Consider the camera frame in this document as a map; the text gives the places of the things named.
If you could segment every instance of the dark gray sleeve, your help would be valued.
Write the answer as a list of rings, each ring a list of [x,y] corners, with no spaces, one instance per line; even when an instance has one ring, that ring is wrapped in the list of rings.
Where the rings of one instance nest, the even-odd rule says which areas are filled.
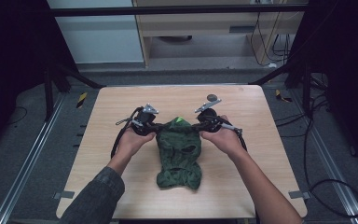
[[[121,177],[113,169],[104,167],[80,191],[59,223],[109,223],[123,193]]]

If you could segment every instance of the white wall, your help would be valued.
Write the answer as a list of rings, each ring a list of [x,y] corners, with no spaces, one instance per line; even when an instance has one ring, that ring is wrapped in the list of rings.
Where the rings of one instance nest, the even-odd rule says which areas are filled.
[[[131,0],[48,0],[51,8],[132,7]],[[142,63],[134,16],[56,18],[76,63]]]

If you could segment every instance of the person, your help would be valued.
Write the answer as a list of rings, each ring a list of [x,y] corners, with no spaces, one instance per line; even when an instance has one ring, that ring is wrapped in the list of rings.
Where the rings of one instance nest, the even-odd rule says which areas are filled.
[[[136,134],[128,128],[122,135],[116,155],[98,173],[68,206],[59,223],[109,223],[117,202],[124,193],[121,179],[131,157],[142,145],[151,141],[155,133],[147,136]],[[296,209],[264,175],[255,161],[241,146],[238,136],[229,129],[217,133],[200,132],[200,136],[211,141],[234,162],[242,181],[248,189],[261,223],[302,223]]]

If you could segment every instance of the green cloth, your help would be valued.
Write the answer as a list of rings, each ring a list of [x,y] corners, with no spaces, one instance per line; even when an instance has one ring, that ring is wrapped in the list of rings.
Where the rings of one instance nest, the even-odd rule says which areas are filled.
[[[157,134],[161,172],[157,175],[160,188],[188,186],[198,189],[202,177],[196,163],[201,153],[200,135],[182,118],[173,119]]]

